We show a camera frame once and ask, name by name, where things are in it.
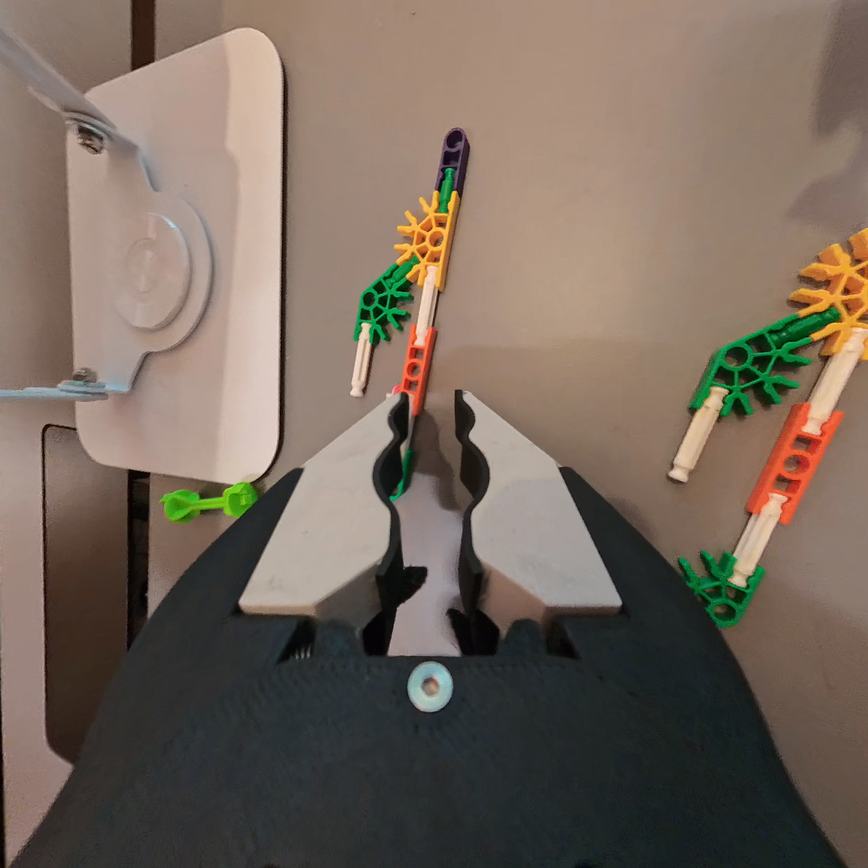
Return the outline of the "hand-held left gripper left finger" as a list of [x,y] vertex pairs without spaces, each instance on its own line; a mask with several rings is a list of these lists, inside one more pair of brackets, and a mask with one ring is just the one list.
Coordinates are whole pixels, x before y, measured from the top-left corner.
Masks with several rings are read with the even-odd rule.
[[413,593],[390,496],[402,478],[409,400],[387,397],[304,463],[241,594],[247,614],[336,620],[386,654]]

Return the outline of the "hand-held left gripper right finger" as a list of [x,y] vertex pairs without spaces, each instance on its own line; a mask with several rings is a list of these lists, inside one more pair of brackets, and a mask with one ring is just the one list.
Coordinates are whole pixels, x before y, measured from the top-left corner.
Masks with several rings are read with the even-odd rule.
[[454,394],[462,515],[453,629],[466,655],[490,655],[515,623],[547,632],[565,616],[623,606],[562,466],[471,392]]

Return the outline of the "colourful rod and connector assembly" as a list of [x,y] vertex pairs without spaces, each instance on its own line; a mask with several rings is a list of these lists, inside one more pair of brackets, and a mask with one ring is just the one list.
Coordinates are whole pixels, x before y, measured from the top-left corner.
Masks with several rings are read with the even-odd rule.
[[359,296],[353,339],[356,351],[351,396],[363,397],[368,385],[374,348],[400,331],[410,317],[414,289],[420,298],[416,320],[410,326],[400,379],[393,395],[408,398],[408,428],[401,448],[401,477],[391,499],[397,500],[410,485],[414,464],[414,429],[425,407],[438,331],[438,303],[447,283],[448,267],[458,224],[458,213],[469,168],[471,145],[463,128],[453,127],[443,138],[435,188],[428,199],[418,201],[421,213],[406,211],[397,227],[401,241],[395,245],[395,261]]
[[844,388],[866,362],[867,230],[846,245],[817,254],[798,276],[807,286],[788,301],[802,308],[713,353],[693,394],[689,426],[667,472],[688,483],[717,423],[733,413],[750,416],[754,401],[779,405],[798,386],[790,368],[811,363],[801,352],[820,343],[822,372],[806,401],[794,404],[745,503],[745,527],[732,551],[700,552],[702,570],[688,559],[679,570],[693,597],[720,628],[737,624],[765,577],[760,559],[775,529],[790,524],[819,470],[844,413]]

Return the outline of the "lime green plastic piece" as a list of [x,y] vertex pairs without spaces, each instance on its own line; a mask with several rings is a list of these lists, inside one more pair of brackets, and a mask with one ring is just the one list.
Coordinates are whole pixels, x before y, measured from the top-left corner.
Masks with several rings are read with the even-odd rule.
[[190,490],[169,492],[160,499],[171,524],[187,524],[205,512],[221,512],[230,518],[245,515],[259,500],[253,483],[235,483],[219,496],[205,497]]

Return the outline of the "white stand base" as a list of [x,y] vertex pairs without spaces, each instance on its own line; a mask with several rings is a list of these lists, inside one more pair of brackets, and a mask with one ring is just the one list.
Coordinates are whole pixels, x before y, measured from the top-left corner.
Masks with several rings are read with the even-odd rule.
[[83,94],[2,28],[2,63],[68,129],[73,403],[94,461],[252,482],[279,441],[285,77],[254,28]]

